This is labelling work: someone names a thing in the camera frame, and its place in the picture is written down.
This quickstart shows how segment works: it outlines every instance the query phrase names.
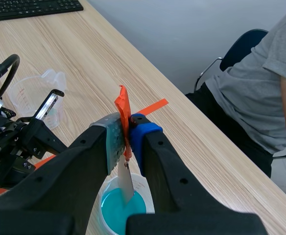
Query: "black chair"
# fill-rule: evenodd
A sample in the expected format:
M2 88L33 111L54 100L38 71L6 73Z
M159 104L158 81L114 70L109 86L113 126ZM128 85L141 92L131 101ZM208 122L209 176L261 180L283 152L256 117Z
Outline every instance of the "black chair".
M198 77L195 83L194 91L197 88L197 84L203 74L218 60L221 60L219 68L221 71L225 71L227 68L232 67L236 63L240 62L245 56L251 53L251 48L255 47L261 42L263 37L266 36L268 31L262 29L252 29L244 33L239 39L232 45L227 54L222 58L216 58ZM285 159L286 155L274 157L276 159Z

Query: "keyboard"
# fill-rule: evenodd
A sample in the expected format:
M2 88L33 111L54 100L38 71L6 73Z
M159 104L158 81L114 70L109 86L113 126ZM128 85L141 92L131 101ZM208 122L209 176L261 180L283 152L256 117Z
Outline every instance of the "keyboard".
M0 21L82 10L78 0L0 0Z

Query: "person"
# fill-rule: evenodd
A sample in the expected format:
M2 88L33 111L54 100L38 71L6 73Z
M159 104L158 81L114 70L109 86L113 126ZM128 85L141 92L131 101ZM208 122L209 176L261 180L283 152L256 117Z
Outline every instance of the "person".
M268 177L286 148L286 15L239 63L186 95Z

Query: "wood grain surface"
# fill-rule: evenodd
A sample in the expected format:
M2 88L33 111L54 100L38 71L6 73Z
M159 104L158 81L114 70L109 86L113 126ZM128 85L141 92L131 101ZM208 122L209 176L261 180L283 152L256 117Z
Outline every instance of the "wood grain surface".
M222 204L258 214L269 234L286 235L286 195L92 6L81 3L82 12L0 22L0 63L13 53L21 58L13 83L49 68L67 76L65 118L54 133L69 145L91 122L116 112L120 84L128 89L132 112L166 98L169 104L148 118L163 127L195 177ZM134 159L131 169L138 172ZM87 234L103 234L98 202Z

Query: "clear plastic measuring cup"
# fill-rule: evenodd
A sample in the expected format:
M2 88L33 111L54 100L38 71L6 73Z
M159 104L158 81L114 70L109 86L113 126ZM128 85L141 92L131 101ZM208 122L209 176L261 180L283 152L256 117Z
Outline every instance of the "clear plastic measuring cup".
M138 192L145 202L146 213L155 213L151 191L149 189L146 178L136 173L131 173L131 178L132 178L134 191ZM118 235L118 234L115 233L112 229L110 229L107 223L105 222L105 219L102 213L101 202L102 202L103 195L105 195L105 193L107 192L114 190L115 188L119 188L117 176L110 179L109 181L105 181L98 193L99 194L99 221L100 221L101 227L103 231L105 232L105 234L109 234L109 235Z
M62 92L67 89L66 77L63 72L47 70L41 76L25 78L17 82L9 91L8 95L21 117L30 117L35 114L44 99L52 89ZM64 115L63 97L58 97L57 102L44 119L45 125L53 129L60 124Z

